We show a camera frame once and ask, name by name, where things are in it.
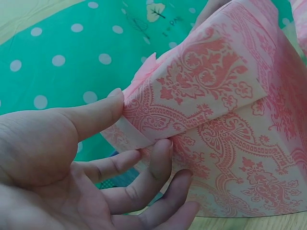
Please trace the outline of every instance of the palm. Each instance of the palm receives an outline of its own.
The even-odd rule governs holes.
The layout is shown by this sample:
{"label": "palm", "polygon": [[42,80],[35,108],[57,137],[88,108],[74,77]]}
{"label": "palm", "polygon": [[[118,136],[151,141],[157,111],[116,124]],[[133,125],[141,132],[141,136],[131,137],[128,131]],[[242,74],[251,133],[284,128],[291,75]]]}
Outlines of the palm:
{"label": "palm", "polygon": [[11,229],[187,229],[198,209],[183,205],[189,171],[179,172],[165,196],[141,215],[121,215],[143,209],[168,180],[170,141],[157,143],[149,168],[127,188],[98,190],[93,183],[133,166],[141,159],[137,151],[73,162],[79,141],[120,117],[122,99],[120,94],[84,107],[0,118],[0,191],[7,200],[0,210],[12,213],[6,222]]}

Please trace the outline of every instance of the fingernail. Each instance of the fingernail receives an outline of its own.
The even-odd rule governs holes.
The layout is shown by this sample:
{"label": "fingernail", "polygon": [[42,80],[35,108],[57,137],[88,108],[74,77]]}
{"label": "fingernail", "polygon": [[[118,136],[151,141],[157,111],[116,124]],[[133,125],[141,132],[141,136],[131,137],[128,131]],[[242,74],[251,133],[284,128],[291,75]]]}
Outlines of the fingernail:
{"label": "fingernail", "polygon": [[172,142],[172,144],[169,147],[169,157],[172,159],[172,157],[173,157],[173,150],[174,150],[174,143],[173,143],[173,141],[171,141],[171,142]]}
{"label": "fingernail", "polygon": [[117,88],[117,89],[114,89],[107,97],[116,96],[116,95],[118,95],[120,93],[121,93],[121,89]]}

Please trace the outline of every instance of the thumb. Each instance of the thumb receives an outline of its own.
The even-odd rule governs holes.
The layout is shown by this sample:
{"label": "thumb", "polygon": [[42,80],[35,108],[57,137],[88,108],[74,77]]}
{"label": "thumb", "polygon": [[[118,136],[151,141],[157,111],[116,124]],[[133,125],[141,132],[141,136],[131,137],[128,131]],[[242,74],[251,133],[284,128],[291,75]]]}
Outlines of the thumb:
{"label": "thumb", "polygon": [[66,116],[76,128],[78,141],[82,141],[117,122],[122,115],[123,106],[124,94],[121,89],[115,89],[107,98],[96,103],[51,110]]}
{"label": "thumb", "polygon": [[216,12],[219,8],[221,8],[230,1],[231,0],[209,0],[199,14],[199,16],[197,17],[195,25],[193,26],[191,32],[196,30],[196,28],[199,27],[204,21],[206,21],[214,12]]}

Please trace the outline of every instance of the paper box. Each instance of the paper box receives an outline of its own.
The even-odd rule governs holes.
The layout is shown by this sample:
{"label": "paper box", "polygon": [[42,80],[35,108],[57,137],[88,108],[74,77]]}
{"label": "paper box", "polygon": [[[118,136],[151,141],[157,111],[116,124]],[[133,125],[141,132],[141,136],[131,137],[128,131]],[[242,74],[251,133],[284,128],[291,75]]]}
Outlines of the paper box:
{"label": "paper box", "polygon": [[103,136],[119,151],[174,142],[173,174],[194,173],[203,217],[307,209],[307,70],[270,0],[232,0],[179,46],[152,55]]}
{"label": "paper box", "polygon": [[290,0],[297,41],[307,56],[307,0]]}

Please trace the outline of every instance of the wrapping paper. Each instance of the wrapping paper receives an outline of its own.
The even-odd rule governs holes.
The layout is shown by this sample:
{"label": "wrapping paper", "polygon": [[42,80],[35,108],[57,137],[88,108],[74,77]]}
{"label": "wrapping paper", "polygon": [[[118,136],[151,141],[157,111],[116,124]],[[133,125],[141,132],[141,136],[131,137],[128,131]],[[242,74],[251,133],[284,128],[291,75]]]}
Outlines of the wrapping paper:
{"label": "wrapping paper", "polygon": [[270,0],[233,0],[136,74],[123,117],[102,135],[119,152],[174,143],[203,217],[307,209],[307,70]]}
{"label": "wrapping paper", "polygon": [[290,0],[298,43],[307,56],[307,0]]}

